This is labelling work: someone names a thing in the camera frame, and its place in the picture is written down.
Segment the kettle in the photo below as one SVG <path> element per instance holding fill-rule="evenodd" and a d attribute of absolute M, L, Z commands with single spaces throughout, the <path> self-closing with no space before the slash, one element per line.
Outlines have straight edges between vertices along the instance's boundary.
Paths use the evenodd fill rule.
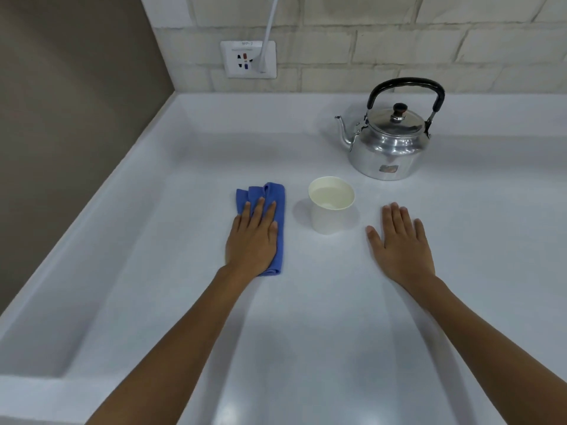
<path fill-rule="evenodd" d="M 427 121 L 408 110 L 403 103 L 393 109 L 373 109 L 379 93 L 399 86 L 422 86 L 437 92 L 433 112 Z M 354 136 L 345 131 L 343 119 L 335 116 L 349 161 L 362 174 L 380 180 L 400 180 L 418 167 L 429 145 L 429 127 L 445 100 L 443 86 L 430 79 L 398 78 L 379 84 L 372 90 L 364 119 L 356 124 Z"/>

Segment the black handle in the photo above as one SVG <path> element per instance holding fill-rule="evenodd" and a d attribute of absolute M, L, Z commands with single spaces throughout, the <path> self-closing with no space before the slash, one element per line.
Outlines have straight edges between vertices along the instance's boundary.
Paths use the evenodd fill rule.
<path fill-rule="evenodd" d="M 441 108 L 443 101 L 445 101 L 445 90 L 443 86 L 439 85 L 437 82 L 431 79 L 422 78 L 397 78 L 392 80 L 387 80 L 384 83 L 380 83 L 376 88 L 370 93 L 368 98 L 368 104 L 366 107 L 370 110 L 374 106 L 374 100 L 378 97 L 380 92 L 387 91 L 388 89 L 398 88 L 400 86 L 421 86 L 423 88 L 429 88 L 432 91 L 437 92 L 437 99 L 433 105 L 433 112 L 437 113 Z"/>

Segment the microfiber towel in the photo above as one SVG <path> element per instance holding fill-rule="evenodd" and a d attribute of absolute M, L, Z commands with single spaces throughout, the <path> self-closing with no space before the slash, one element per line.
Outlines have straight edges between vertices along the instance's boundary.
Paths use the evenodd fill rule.
<path fill-rule="evenodd" d="M 278 238 L 276 256 L 266 271 L 260 276 L 275 276 L 282 271 L 282 263 L 284 261 L 284 214 L 285 214 L 285 188 L 280 184 L 267 183 L 264 186 L 251 186 L 247 191 L 237 189 L 237 211 L 242 214 L 246 201 L 250 201 L 250 210 L 254 211 L 260 197 L 266 199 L 262 216 L 266 213 L 272 202 L 276 202 L 276 213 L 274 221 L 278 222 Z"/>

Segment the white cup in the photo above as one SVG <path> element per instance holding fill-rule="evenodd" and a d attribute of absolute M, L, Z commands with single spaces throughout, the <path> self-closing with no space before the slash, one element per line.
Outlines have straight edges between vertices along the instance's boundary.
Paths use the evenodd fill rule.
<path fill-rule="evenodd" d="M 311 199 L 311 226 L 320 234 L 333 234 L 348 226 L 354 203 L 354 190 L 343 179 L 327 176 L 315 179 L 309 185 Z"/>

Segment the sticker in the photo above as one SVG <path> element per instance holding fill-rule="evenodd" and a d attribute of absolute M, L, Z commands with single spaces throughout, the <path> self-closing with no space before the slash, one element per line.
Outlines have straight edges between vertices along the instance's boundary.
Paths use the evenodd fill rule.
<path fill-rule="evenodd" d="M 382 173 L 395 173 L 397 168 L 400 167 L 399 165 L 382 165 L 380 167 L 380 171 Z"/>

